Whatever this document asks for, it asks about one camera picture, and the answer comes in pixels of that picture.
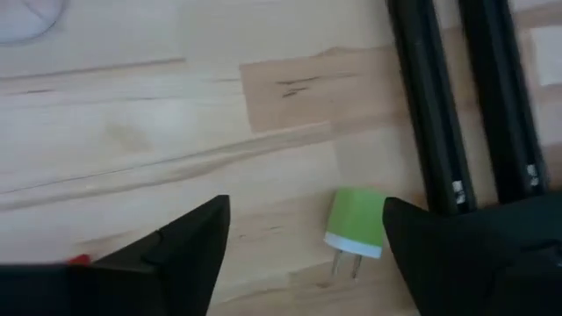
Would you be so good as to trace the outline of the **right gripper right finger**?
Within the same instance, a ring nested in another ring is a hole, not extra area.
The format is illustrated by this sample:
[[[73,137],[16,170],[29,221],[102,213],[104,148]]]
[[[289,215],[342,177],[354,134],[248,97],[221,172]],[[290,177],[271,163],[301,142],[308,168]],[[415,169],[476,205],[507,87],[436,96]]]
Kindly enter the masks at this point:
[[[559,315],[558,192],[457,216],[396,197],[385,232],[422,315]]]

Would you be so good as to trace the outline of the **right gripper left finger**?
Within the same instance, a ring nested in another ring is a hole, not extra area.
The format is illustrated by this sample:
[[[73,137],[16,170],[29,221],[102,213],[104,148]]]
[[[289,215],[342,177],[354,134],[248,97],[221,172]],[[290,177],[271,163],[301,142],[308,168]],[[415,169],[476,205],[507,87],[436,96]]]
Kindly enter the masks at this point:
[[[1,266],[3,315],[205,315],[223,263],[230,198],[218,195],[100,259]]]

